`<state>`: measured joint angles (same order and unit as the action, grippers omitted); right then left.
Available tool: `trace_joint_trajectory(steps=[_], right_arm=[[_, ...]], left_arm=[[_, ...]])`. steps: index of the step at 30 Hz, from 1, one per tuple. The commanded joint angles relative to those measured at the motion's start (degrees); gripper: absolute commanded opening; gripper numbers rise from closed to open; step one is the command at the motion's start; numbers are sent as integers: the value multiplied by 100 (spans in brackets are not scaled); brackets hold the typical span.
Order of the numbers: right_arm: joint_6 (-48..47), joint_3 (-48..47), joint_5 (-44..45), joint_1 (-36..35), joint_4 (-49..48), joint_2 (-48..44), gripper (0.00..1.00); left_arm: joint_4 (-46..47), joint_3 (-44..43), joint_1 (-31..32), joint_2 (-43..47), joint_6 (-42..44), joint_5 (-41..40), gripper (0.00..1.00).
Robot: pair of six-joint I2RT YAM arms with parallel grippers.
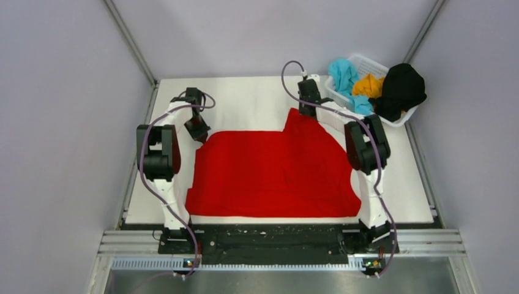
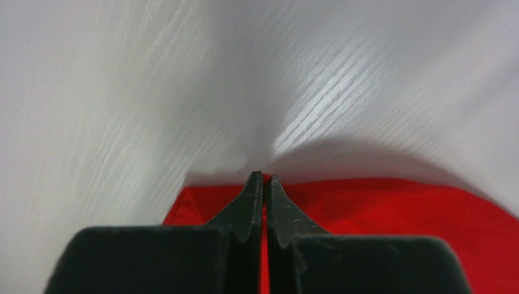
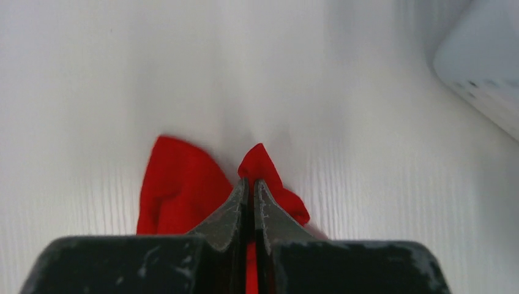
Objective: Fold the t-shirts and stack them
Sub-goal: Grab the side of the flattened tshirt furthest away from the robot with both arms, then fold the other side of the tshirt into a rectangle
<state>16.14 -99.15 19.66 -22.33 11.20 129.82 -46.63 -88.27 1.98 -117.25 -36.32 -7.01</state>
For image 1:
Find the red t shirt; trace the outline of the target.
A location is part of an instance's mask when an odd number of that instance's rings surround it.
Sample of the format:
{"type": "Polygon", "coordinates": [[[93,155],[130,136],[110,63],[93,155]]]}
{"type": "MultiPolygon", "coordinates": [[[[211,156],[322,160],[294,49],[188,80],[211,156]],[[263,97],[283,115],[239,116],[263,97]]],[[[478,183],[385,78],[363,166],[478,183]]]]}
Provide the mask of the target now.
{"type": "Polygon", "coordinates": [[[185,206],[213,217],[354,217],[361,207],[344,147],[291,109],[282,130],[226,130],[196,151],[185,206]]]}

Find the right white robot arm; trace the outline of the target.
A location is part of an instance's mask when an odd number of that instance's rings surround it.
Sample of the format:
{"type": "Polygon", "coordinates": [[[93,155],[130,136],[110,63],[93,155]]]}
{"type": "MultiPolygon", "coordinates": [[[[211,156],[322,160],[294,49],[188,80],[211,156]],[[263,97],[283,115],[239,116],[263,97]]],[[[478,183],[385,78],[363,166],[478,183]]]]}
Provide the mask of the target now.
{"type": "Polygon", "coordinates": [[[389,141],[377,115],[362,116],[323,98],[316,80],[306,72],[298,82],[299,110],[325,123],[345,136],[348,162],[359,183],[360,232],[344,248],[393,255],[397,249],[395,221],[383,199],[383,176],[391,155],[389,141]]]}

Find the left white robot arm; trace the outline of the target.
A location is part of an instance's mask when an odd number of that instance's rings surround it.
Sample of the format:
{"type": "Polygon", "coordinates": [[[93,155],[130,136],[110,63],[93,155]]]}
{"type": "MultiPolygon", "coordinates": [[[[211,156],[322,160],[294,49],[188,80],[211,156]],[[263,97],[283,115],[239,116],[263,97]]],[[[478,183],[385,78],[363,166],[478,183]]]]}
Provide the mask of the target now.
{"type": "Polygon", "coordinates": [[[186,134],[194,142],[205,143],[211,128],[201,114],[215,105],[209,94],[188,87],[170,100],[164,113],[136,129],[140,180],[160,202],[165,215],[165,235],[173,238],[173,246],[182,253],[194,250],[196,236],[184,201],[179,199],[182,186],[175,177],[182,171],[182,154],[194,153],[195,149],[182,147],[180,136],[186,134]]]}

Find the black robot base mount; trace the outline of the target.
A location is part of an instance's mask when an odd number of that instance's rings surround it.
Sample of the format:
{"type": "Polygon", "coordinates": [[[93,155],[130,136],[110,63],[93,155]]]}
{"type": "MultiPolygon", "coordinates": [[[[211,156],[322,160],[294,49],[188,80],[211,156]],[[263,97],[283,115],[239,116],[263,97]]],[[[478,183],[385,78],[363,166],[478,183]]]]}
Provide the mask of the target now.
{"type": "Polygon", "coordinates": [[[159,254],[198,254],[202,265],[339,265],[354,254],[400,251],[389,224],[197,224],[163,229],[159,254]]]}

